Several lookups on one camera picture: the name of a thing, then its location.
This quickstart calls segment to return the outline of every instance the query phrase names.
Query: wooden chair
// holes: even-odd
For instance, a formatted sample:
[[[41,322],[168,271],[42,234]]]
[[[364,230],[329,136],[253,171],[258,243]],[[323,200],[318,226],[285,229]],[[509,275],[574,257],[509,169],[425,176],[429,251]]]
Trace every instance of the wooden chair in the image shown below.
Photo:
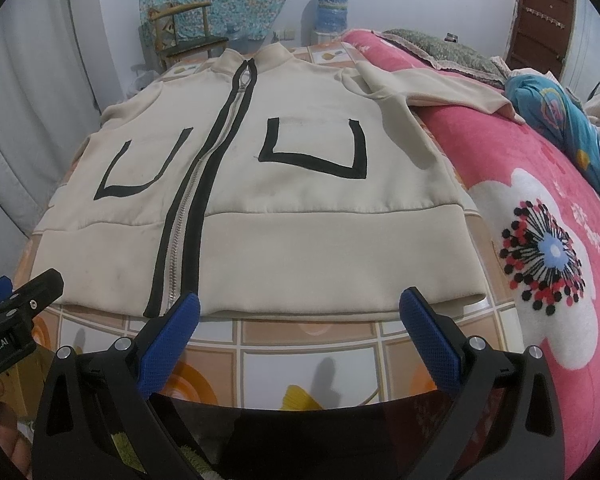
[[[211,57],[211,49],[221,47],[222,51],[229,45],[229,38],[224,36],[212,36],[209,34],[209,24],[206,18],[206,8],[211,6],[211,2],[193,2],[192,4],[183,4],[178,6],[169,7],[166,10],[158,11],[155,9],[149,10],[149,21],[154,22],[155,26],[155,51],[160,58],[160,62],[163,68],[166,70],[168,64],[173,64],[181,60],[183,57],[190,56],[197,52],[206,50],[208,56]],[[197,36],[195,38],[189,38],[185,41],[178,41],[178,34],[176,31],[175,19],[173,16],[187,12],[188,10],[195,10],[202,8],[202,23],[205,29],[204,36]],[[171,16],[173,21],[173,37],[175,45],[164,47],[162,42],[162,27],[158,24],[162,18]]]

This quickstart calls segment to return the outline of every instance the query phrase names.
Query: pink blanket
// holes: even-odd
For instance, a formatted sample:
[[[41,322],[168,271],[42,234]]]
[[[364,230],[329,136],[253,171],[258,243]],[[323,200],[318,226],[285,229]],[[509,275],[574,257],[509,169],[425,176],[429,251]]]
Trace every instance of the pink blanket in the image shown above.
[[[369,31],[343,41],[384,70],[425,66]],[[548,359],[568,478],[600,439],[600,199],[526,125],[459,106],[417,112],[490,227],[525,345]]]

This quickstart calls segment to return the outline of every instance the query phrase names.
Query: metal zipper teeth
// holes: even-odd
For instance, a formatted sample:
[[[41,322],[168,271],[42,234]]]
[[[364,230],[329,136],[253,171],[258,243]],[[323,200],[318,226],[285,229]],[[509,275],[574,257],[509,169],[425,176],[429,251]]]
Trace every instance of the metal zipper teeth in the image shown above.
[[[247,81],[243,80],[243,77],[245,74],[248,76]],[[244,90],[247,88],[247,85],[249,84],[250,80],[251,80],[251,73],[250,73],[249,67],[246,67],[244,72],[242,72],[242,74],[240,75],[240,88],[238,88],[238,92],[240,92],[240,93],[244,92]],[[235,120],[235,112],[239,108],[239,106],[237,105],[237,101],[238,101],[238,99],[236,99],[232,103],[233,110],[230,115],[231,118],[225,124],[224,134],[222,136],[218,137],[218,140],[216,140],[215,145],[196,164],[196,167],[193,170],[193,174],[191,175],[191,178],[189,180],[189,185],[187,186],[187,190],[184,194],[182,202],[180,203],[180,208],[178,209],[178,215],[176,216],[176,223],[175,223],[175,227],[173,230],[173,240],[171,242],[171,250],[170,250],[169,294],[168,294],[168,298],[167,298],[167,302],[168,302],[167,308],[170,308],[177,299],[176,291],[178,289],[178,277],[177,277],[178,246],[180,244],[180,235],[182,234],[182,227],[184,225],[185,211],[187,210],[187,205],[189,204],[189,201],[193,195],[193,191],[196,188],[196,186],[194,186],[194,183],[197,182],[197,180],[198,180],[198,175],[200,174],[200,168],[202,167],[202,165],[206,162],[206,160],[211,155],[213,155],[215,150],[218,149],[218,146],[220,146],[222,144],[222,142],[226,138],[228,132],[231,130],[231,126]]]

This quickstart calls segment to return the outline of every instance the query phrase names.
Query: white curtain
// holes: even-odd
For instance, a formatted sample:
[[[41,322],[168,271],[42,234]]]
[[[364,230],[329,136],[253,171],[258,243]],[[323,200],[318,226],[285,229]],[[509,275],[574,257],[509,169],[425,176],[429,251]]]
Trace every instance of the white curtain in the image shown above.
[[[0,276],[12,276],[27,235],[99,110],[80,60],[68,0],[0,8]]]

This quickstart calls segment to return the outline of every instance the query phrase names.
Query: zipper pull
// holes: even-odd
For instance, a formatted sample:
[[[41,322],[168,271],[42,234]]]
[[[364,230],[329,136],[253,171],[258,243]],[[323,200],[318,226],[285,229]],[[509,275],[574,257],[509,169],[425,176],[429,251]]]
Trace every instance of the zipper pull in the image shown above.
[[[247,68],[244,69],[244,72],[242,72],[242,74],[240,75],[240,88],[238,89],[238,92],[244,92],[244,90],[247,88],[247,85],[251,82],[251,71],[249,70],[249,67],[247,66]]]

